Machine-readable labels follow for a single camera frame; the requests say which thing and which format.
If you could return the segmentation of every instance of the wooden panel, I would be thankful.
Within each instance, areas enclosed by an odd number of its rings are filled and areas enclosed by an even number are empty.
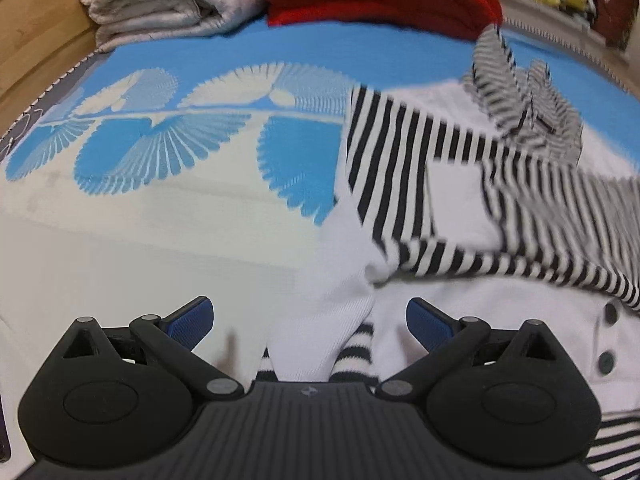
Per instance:
[[[78,0],[0,0],[0,135],[45,88],[95,48]]]

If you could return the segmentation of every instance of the blue fabric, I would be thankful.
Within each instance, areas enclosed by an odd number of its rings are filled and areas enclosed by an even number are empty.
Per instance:
[[[506,36],[519,65],[546,60],[553,82],[584,119],[640,160],[640,104],[633,97],[565,54]],[[79,189],[134,192],[214,164],[213,154],[262,114],[256,164],[263,179],[319,224],[334,205],[351,85],[389,89],[459,78],[472,52],[472,43],[388,25],[267,28],[264,20],[229,36],[126,45],[42,118],[14,149],[6,177],[22,179],[80,142],[70,168]]]

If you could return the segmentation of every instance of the blue leaf pattern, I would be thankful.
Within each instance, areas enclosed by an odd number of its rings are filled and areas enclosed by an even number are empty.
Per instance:
[[[270,189],[320,225],[334,208],[341,124],[273,116],[258,140],[258,164]]]
[[[191,169],[246,124],[250,114],[185,114],[105,121],[76,159],[74,177],[88,194],[116,194]]]
[[[52,161],[93,123],[93,120],[68,120],[56,125],[36,126],[14,149],[6,166],[6,179],[18,180]]]

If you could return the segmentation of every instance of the silver screw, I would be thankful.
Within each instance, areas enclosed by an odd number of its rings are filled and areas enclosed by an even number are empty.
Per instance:
[[[387,395],[401,397],[410,394],[414,390],[411,383],[401,380],[393,380],[382,383],[382,391]]]
[[[207,383],[207,390],[216,395],[228,395],[232,394],[238,389],[238,383],[233,379],[226,379],[220,377],[219,379],[212,379]]]

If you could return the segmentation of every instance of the blue textured pad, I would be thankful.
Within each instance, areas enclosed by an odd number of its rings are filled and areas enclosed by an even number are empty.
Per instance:
[[[185,348],[193,350],[212,328],[213,305],[206,299],[169,324],[166,333]]]
[[[410,301],[406,306],[406,325],[409,332],[429,352],[453,337],[453,329],[449,325],[416,301]]]

